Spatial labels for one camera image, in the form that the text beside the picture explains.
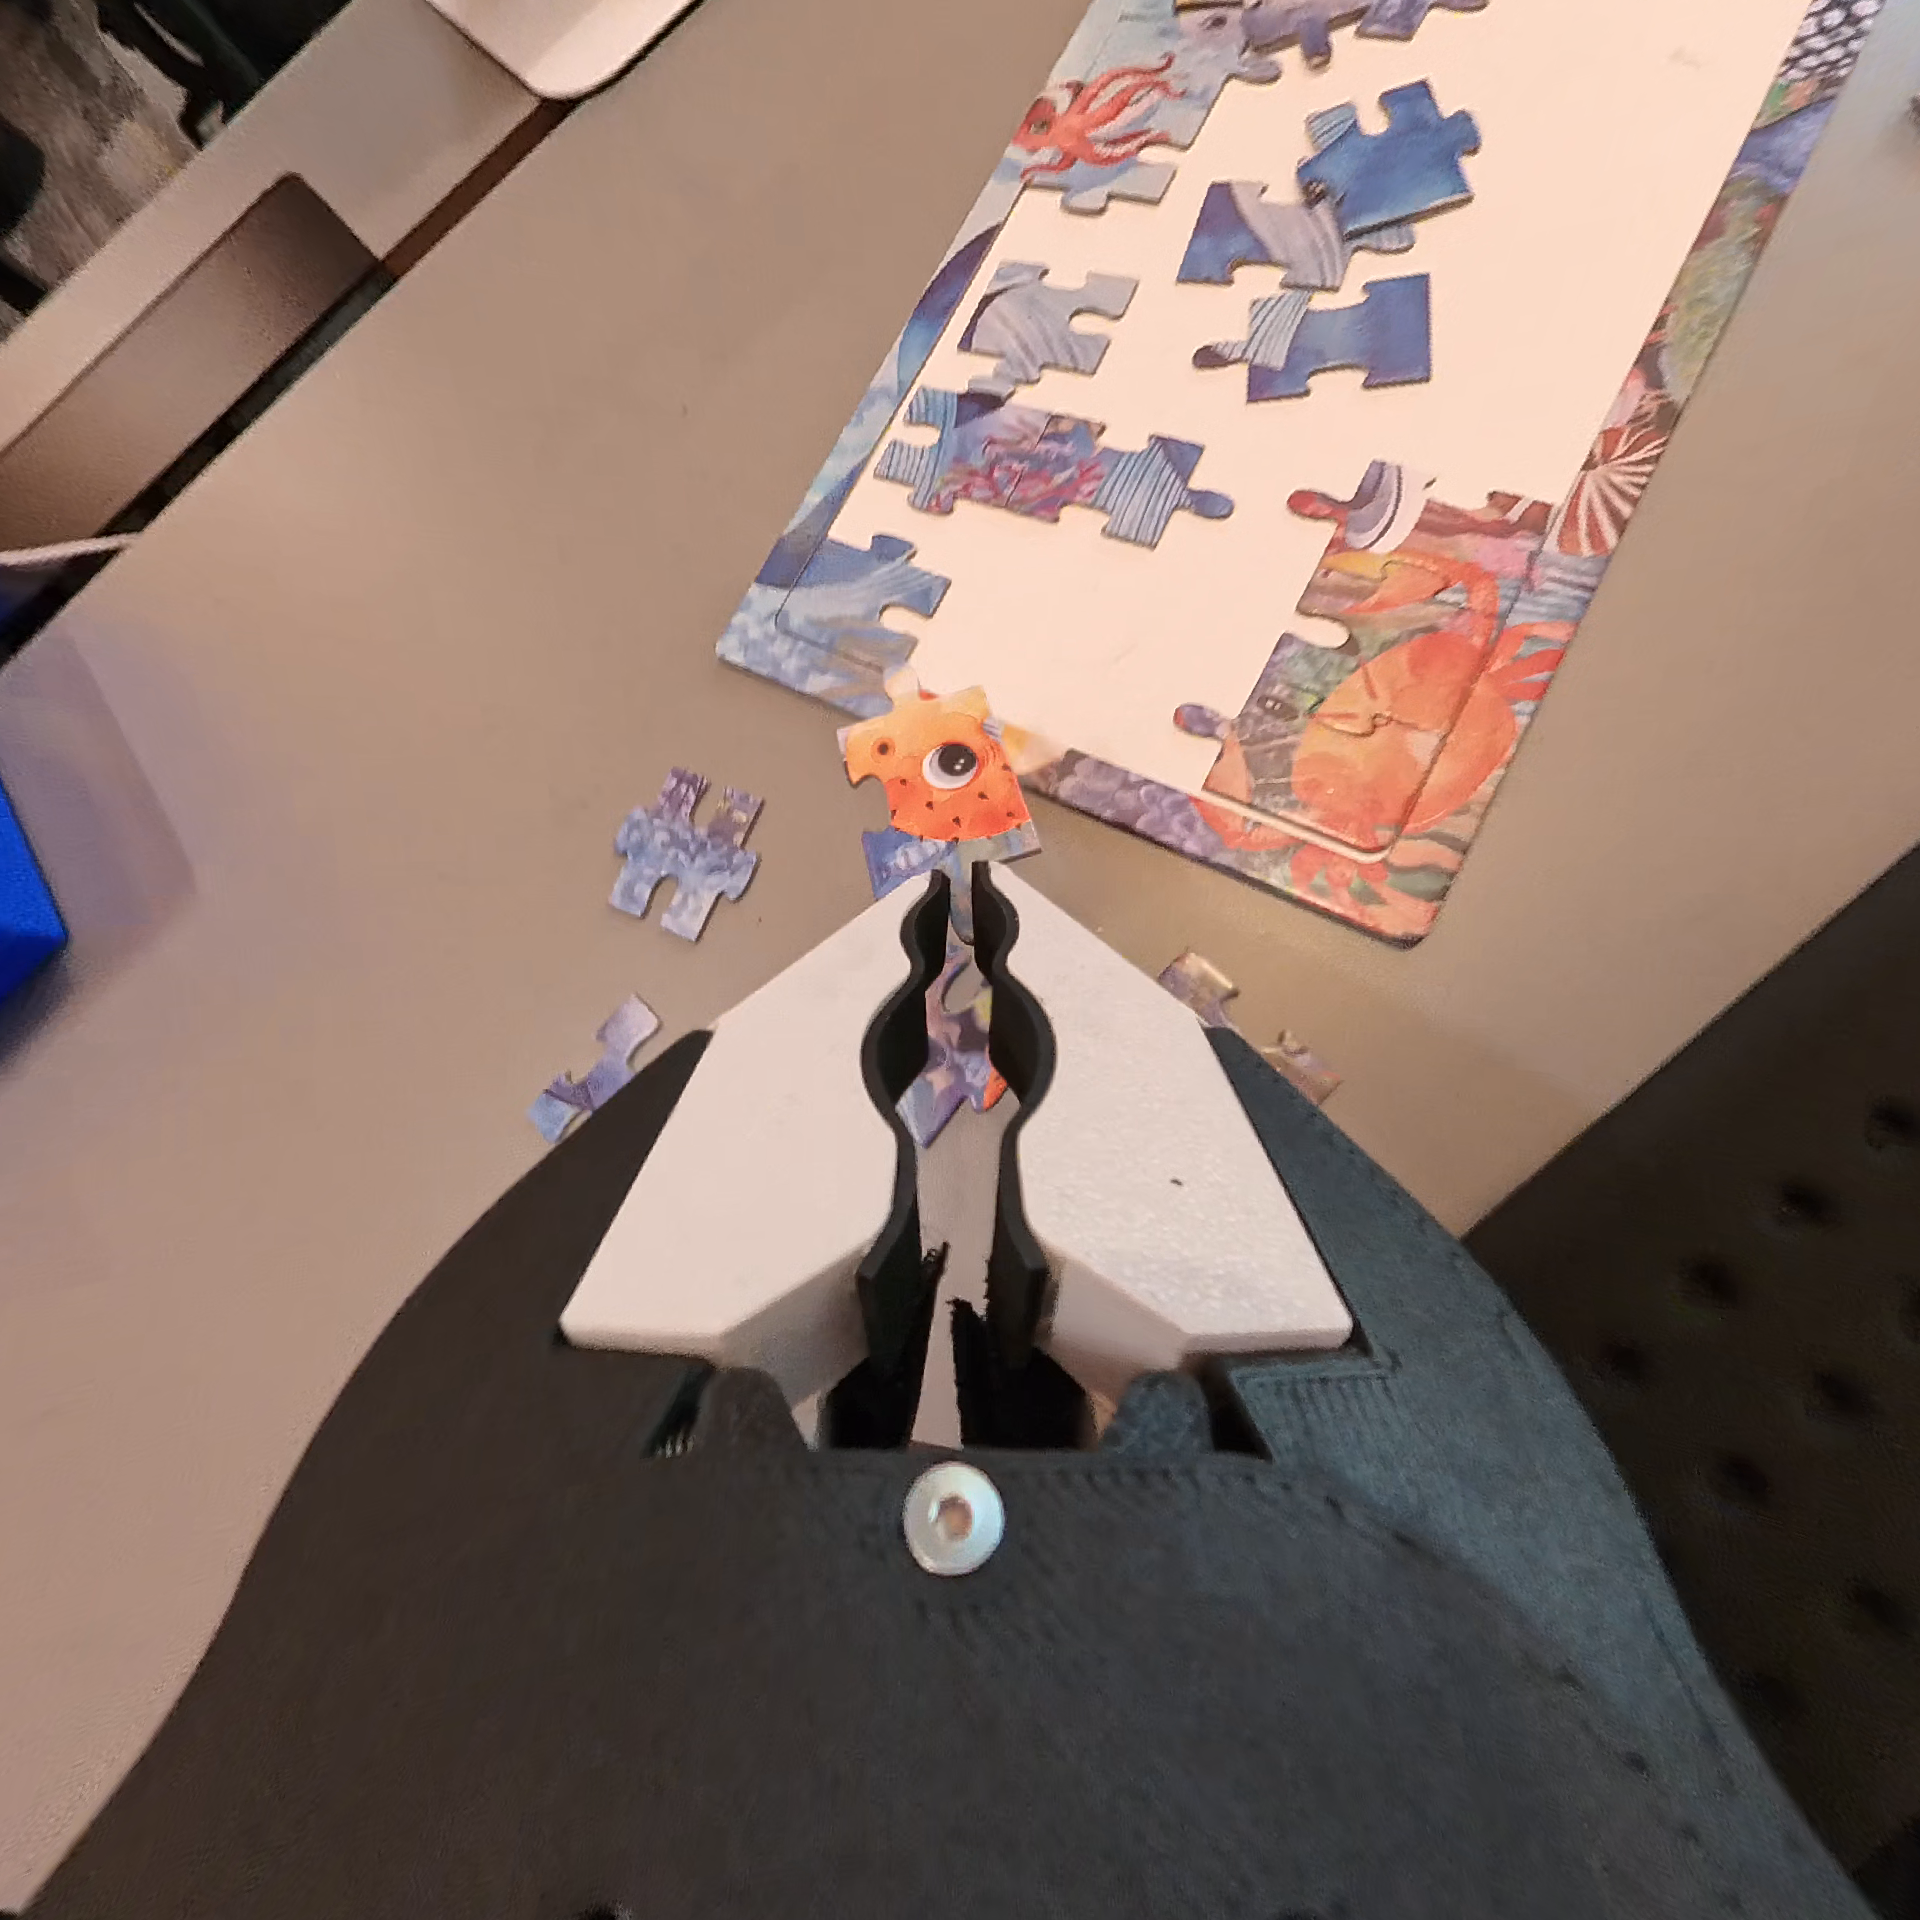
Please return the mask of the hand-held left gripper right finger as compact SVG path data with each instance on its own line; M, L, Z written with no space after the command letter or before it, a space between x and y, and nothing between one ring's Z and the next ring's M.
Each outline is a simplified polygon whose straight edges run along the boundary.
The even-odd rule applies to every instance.
M1347 1348L1225 1032L1006 869L974 869L971 926L1015 1116L985 1303L960 1310L966 1445L1073 1448L1144 1375Z

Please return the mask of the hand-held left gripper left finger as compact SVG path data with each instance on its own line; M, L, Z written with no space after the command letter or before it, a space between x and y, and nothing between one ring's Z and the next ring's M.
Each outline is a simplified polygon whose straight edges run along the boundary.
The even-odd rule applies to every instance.
M831 1446L907 1441L945 1250L902 1104L948 935L937 870L713 1023L560 1314L572 1345L761 1370L819 1399Z

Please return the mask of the orange pufferfish puzzle piece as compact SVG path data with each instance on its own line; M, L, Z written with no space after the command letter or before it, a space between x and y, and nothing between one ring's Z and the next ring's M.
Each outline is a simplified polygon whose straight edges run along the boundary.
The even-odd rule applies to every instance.
M1036 855L1040 829L984 687L935 694L907 668L883 687L889 708L836 735L848 782L879 782L889 808L860 836L871 890L945 873L951 935L971 945L974 866Z

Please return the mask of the ocean print puzzle board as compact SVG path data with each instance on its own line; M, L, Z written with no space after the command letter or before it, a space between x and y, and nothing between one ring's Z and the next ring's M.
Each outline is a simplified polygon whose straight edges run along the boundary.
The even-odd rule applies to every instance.
M1435 926L1882 4L1094 4L715 653Z

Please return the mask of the purple seahorse loose piece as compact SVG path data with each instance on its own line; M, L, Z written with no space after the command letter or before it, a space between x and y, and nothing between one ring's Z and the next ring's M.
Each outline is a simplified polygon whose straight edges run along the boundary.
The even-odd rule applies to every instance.
M754 793L727 786L715 813L697 821L707 776L687 767L671 769L655 804L634 808L616 834L623 869L611 890L616 911L644 918L655 893L675 889L660 914L660 929L695 942L722 901L738 901L760 855L747 838L761 816ZM955 1009L948 988L966 972L971 953L971 869L979 860L1030 857L1040 834L1024 806L1015 824L979 838L934 840L898 824L866 829L862 855L871 893L884 898L928 873L951 879L951 933L945 969L928 991L928 1065L902 1096L898 1111L916 1145L934 1145L951 1116L969 1104L991 1111L1006 1082L991 1063L993 991L976 988ZM547 1143L559 1143L579 1121L604 1108L634 1080L634 1053L655 1037L658 1016L640 997L627 997L595 1032L598 1057L583 1074L560 1074L534 1101L529 1117Z

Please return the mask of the group of assembled puzzle pieces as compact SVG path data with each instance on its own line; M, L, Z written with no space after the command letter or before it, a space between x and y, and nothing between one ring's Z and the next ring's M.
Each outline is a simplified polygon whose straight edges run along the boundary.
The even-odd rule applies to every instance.
M1241 538L1314 521L1329 546L1298 612L1340 638L1284 631L1236 710L1172 705L1137 661L1148 612L1170 612L1163 640L1202 638L1228 582L1223 541L1175 551L1216 564L1192 590L1163 574L1167 592L1144 593L1134 561L1110 590L1107 561L1062 543L1024 543L1000 570L1015 582L1014 612L985 633L1014 634L1020 668L1054 664L1068 690L1137 693L1148 717L1209 740L1216 757L1196 790L993 713L1018 778L1036 790L1383 938L1422 938L1593 584L1552 578L1543 500L1492 492L1458 508L1415 464L1371 462L1348 495L1297 489L1282 517L1258 517L1278 502L1266 484L1278 420L1255 409L1306 402L1330 372L1358 372L1363 392L1427 383L1432 276L1370 278L1345 303L1278 282L1251 301L1239 337L1192 352L1148 354L1148 337L1129 336L1129 370L1239 370L1243 398L1204 441L1150 434L1127 448L1102 420L1034 390L1048 375L1098 378L1116 333L1080 321L1122 325L1140 278L1094 271L1063 285L1039 260L991 265L1020 199L1056 192L1065 213L1091 220L1113 204L1155 208L1175 178L1167 153L1194 143L1228 85L1274 81L1284 46L1322 61L1340 28L1411 39L1422 12L1094 4L737 605L718 657L857 722L889 708L883 684L905 668L928 693L962 690L915 664L921 638L887 618L934 618L954 578L920 564L905 537L848 543L832 529L862 479L902 489L927 517L982 509L1056 525L1089 511L1104 538L1146 554L1177 521L1225 521Z

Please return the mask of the black perforated pad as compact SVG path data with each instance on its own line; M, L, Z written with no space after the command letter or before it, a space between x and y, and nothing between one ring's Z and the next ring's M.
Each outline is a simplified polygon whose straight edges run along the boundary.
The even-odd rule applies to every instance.
M1470 1234L1698 1644L1882 1916L1915 1916L1918 853Z

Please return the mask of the blue bin with tag sticker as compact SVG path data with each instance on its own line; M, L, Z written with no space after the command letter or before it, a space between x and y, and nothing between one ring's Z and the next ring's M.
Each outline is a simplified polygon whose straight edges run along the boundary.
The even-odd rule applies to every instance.
M41 853L2 786L2 1025L6 1039L65 988L71 926Z

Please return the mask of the white stand base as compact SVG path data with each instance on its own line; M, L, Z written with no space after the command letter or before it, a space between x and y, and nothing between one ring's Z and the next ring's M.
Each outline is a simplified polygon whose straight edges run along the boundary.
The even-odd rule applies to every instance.
M576 103L695 8L692 2L433 2L473 47L542 100Z

